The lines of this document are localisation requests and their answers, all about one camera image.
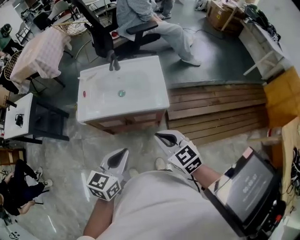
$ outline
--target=white wall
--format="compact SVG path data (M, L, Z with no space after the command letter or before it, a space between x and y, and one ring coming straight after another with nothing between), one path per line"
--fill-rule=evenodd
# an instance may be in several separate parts
M292 0L260 0L257 5L281 35L280 41L300 76L300 11Z
M19 42L15 36L15 34L19 31L20 25L23 22L21 17L18 15L18 13L15 11L13 5L5 5L3 7L0 7L0 28L6 24L9 23L12 26L12 30L10 33L10 36L13 40Z

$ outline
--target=black chair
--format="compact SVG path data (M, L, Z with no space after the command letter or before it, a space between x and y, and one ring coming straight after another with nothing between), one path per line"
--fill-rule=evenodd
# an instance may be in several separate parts
M109 13L112 13L112 24L104 27L100 23L100 20L96 17L95 13L92 12L82 0L72 0L72 3L78 7L79 11L91 24L91 26L88 24L85 24L85 26L92 35L92 43L96 54L110 60L111 66L113 64L113 59L116 59L115 56L118 56L118 60L121 60L136 54L156 54L155 51L140 50L141 46L154 42L160 38L159 34L147 34L143 37L143 33L145 31L158 26L156 22L146 22L132 28L128 28L128 34L135 34L135 41L130 41L121 36L113 40L110 32L118 28L116 6L110 7L108 10Z
M49 12L41 12L39 15L37 15L33 19L33 23L40 29L45 30L47 27L49 27L49 20L48 16L50 15Z

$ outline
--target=cardboard box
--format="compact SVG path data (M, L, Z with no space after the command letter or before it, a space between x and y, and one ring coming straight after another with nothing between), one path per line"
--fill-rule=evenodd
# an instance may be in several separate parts
M0 86L0 108L6 108L6 100L9 97L9 91Z
M211 23L211 25L217 29L221 30L228 18L230 17L232 9L223 6L223 3L220 1L211 1L211 5L209 10L207 11L207 19ZM240 19L245 18L245 14L240 10L234 15ZM237 19L232 19L224 32L236 33L239 34L243 29L243 25Z

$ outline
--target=display screen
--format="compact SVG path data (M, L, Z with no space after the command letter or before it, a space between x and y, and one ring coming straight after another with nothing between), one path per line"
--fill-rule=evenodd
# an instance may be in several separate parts
M261 200L272 178L273 173L253 155L240 172L216 192L216 195L244 222Z

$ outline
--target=hand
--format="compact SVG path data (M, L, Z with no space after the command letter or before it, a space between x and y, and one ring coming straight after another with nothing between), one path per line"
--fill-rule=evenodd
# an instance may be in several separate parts
M14 175L15 175L15 172L10 172L10 173L8 174L8 177L9 177L9 178L12 178Z
M30 206L33 206L34 204L36 204L35 201L29 201L28 203L29 203Z

